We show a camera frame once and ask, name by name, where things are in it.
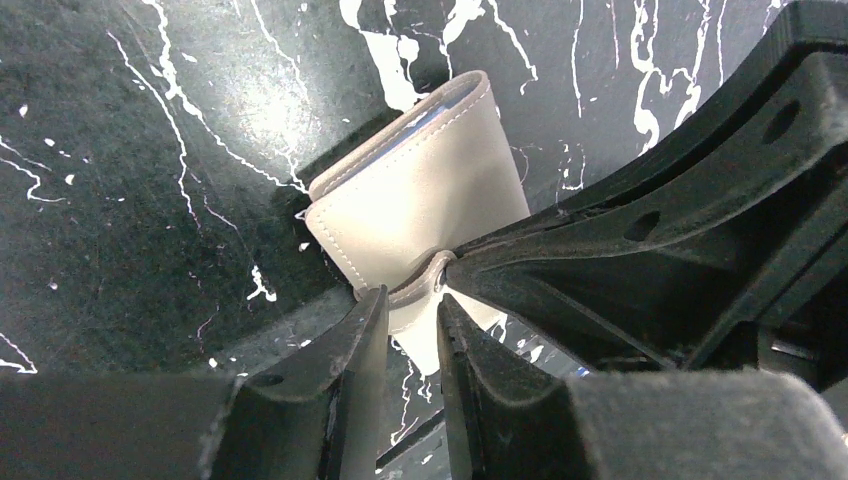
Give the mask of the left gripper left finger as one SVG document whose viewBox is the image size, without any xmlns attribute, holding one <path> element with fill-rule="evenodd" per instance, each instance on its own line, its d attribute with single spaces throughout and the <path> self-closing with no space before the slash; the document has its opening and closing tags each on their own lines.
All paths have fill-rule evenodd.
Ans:
<svg viewBox="0 0 848 480">
<path fill-rule="evenodd" d="M 371 479 L 388 295 L 366 292 L 306 347 L 246 377 L 1 380 L 5 479 Z"/>
</svg>

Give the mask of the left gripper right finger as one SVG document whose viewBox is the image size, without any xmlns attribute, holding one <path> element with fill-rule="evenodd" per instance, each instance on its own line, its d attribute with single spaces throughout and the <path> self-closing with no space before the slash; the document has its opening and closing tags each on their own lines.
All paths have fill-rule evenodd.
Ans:
<svg viewBox="0 0 848 480">
<path fill-rule="evenodd" d="M 761 372 L 556 378 L 451 296 L 437 310 L 456 479 L 843 479 L 834 413 L 800 379 Z"/>
</svg>

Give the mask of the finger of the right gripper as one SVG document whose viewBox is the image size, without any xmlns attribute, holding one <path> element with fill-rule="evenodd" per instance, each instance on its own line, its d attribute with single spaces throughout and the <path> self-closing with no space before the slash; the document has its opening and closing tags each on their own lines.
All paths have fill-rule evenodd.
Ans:
<svg viewBox="0 0 848 480">
<path fill-rule="evenodd" d="M 711 153 L 746 123 L 808 55 L 846 51 L 845 3 L 787 4 L 721 87 L 656 146 L 580 193 L 464 244 L 458 248 L 458 254 L 467 255 L 545 227 L 602 214 L 658 189 Z"/>
<path fill-rule="evenodd" d="M 596 371 L 847 374 L 847 59 L 807 56 L 711 151 L 462 251 L 460 292 Z"/>
</svg>

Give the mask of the silver metal card holder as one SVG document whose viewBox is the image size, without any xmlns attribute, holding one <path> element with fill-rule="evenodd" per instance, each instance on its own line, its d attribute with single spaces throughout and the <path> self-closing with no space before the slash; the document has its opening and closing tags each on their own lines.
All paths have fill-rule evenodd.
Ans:
<svg viewBox="0 0 848 480">
<path fill-rule="evenodd" d="M 390 337 L 439 369 L 436 316 L 459 248 L 530 214 L 486 73 L 429 94 L 310 184 L 305 222 L 356 297 L 388 290 Z"/>
</svg>

